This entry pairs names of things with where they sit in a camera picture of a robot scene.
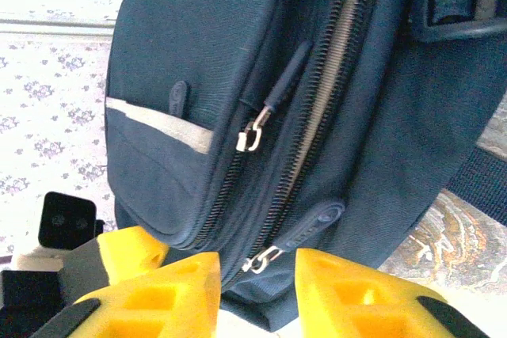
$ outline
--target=zipper pull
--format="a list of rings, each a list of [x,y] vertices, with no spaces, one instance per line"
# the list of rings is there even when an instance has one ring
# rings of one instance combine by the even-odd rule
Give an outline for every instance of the zipper pull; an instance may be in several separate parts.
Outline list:
[[[345,204],[341,200],[318,203],[292,229],[275,239],[271,246],[260,251],[252,259],[246,259],[241,269],[255,274],[263,272],[282,253],[291,252],[309,237],[335,223],[344,210]]]
[[[310,54],[311,46],[312,42],[303,41],[295,50],[284,72],[265,99],[265,107],[255,120],[250,121],[246,125],[244,131],[239,132],[236,150],[240,152],[253,152],[259,147],[261,144],[262,128],[269,120],[269,117],[276,112],[276,109],[291,88],[291,84],[303,69]]]

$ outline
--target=yellow 3d printed part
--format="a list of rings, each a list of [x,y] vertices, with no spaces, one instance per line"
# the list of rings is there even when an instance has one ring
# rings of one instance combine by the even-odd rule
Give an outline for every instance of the yellow 3d printed part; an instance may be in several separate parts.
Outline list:
[[[101,306],[71,338],[208,338],[220,302],[218,253],[200,253],[87,294]]]
[[[426,287],[323,253],[298,249],[295,290],[305,338],[452,338],[417,296]]]
[[[140,226],[101,234],[97,243],[110,285],[160,267],[169,251]]]

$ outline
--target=navy blue backpack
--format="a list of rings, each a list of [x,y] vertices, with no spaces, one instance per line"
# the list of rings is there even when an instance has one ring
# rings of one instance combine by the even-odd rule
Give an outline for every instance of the navy blue backpack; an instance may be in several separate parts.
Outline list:
[[[446,185],[488,187],[505,223],[505,165],[475,141],[507,89],[506,5],[124,0],[106,100],[118,226],[169,244],[166,263],[219,252],[221,307],[274,331],[298,314],[297,247],[377,267]]]

